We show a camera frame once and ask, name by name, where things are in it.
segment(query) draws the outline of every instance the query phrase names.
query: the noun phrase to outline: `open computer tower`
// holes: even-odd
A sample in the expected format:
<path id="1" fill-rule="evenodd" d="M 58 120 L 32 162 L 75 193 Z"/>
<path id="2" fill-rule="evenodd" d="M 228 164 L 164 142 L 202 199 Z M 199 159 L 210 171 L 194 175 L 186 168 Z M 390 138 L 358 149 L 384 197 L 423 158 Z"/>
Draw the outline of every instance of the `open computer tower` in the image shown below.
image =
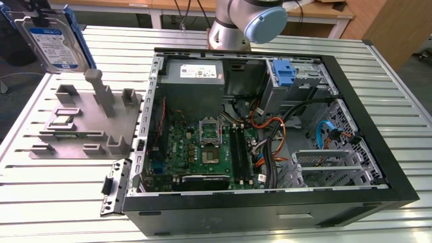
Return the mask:
<path id="1" fill-rule="evenodd" d="M 100 214 L 146 235 L 344 226 L 419 199 L 334 56 L 156 49 L 134 144 Z"/>

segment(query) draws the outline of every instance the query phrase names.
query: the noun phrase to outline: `gray power supply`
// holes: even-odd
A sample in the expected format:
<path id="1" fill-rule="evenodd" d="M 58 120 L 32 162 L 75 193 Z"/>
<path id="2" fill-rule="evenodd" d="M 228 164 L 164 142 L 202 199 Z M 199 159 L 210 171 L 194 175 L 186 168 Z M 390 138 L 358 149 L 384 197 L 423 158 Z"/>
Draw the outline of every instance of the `gray power supply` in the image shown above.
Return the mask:
<path id="1" fill-rule="evenodd" d="M 190 124 L 206 117 L 218 119 L 224 84 L 222 61 L 170 60 L 167 75 L 160 79 L 167 106 L 183 112 Z"/>

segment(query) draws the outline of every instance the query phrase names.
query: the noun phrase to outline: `motherboard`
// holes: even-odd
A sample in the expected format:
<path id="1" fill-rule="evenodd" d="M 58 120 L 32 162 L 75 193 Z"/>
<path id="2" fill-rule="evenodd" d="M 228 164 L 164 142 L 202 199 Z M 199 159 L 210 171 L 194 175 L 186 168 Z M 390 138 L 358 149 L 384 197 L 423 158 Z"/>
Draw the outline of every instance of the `motherboard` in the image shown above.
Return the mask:
<path id="1" fill-rule="evenodd" d="M 218 142 L 203 143 L 219 138 Z M 171 126 L 166 161 L 152 161 L 154 175 L 147 177 L 147 191 L 178 191 L 184 178 L 224 180 L 227 190 L 259 189 L 263 183 L 254 174 L 252 148 L 255 129 L 220 126 Z"/>

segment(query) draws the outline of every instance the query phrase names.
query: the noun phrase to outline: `blue drive bay latch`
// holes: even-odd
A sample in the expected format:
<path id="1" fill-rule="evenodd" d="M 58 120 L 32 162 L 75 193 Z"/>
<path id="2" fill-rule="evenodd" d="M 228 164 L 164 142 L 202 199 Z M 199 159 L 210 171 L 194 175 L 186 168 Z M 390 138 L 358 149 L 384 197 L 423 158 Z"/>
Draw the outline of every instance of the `blue drive bay latch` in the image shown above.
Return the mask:
<path id="1" fill-rule="evenodd" d="M 288 60 L 274 60 L 274 72 L 278 77 L 279 86 L 288 87 L 296 79 L 296 69 Z"/>

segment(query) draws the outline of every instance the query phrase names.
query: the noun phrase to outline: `ram slot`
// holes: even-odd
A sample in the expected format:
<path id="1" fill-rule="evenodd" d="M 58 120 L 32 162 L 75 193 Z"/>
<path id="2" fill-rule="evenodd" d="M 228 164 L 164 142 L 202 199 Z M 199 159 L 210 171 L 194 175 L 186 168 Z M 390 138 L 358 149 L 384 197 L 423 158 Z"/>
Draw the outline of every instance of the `ram slot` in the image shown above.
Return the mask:
<path id="1" fill-rule="evenodd" d="M 238 151 L 239 151 L 242 178 L 243 180 L 248 181 L 251 179 L 251 166 L 248 161 L 248 150 L 247 150 L 243 129 L 238 131 Z"/>
<path id="2" fill-rule="evenodd" d="M 231 149 L 231 160 L 232 160 L 232 171 L 235 175 L 235 181 L 242 180 L 242 168 L 239 159 L 239 148 L 238 148 L 238 130 L 230 129 L 230 149 Z"/>

